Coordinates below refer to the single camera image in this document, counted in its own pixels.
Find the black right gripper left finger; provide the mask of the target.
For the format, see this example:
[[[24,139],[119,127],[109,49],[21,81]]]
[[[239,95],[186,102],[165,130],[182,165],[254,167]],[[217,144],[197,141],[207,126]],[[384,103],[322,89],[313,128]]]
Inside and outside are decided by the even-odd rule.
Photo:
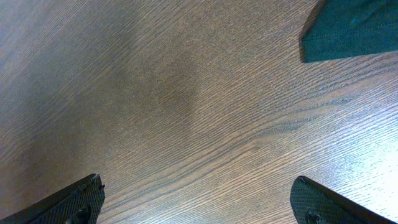
[[[41,201],[1,220],[1,224],[96,224],[105,192],[98,174],[59,190]]]

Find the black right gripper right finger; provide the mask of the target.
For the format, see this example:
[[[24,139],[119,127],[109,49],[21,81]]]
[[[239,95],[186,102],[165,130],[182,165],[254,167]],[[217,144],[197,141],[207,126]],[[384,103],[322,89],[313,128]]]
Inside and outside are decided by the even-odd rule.
[[[395,224],[303,175],[292,184],[290,205],[299,224]]]

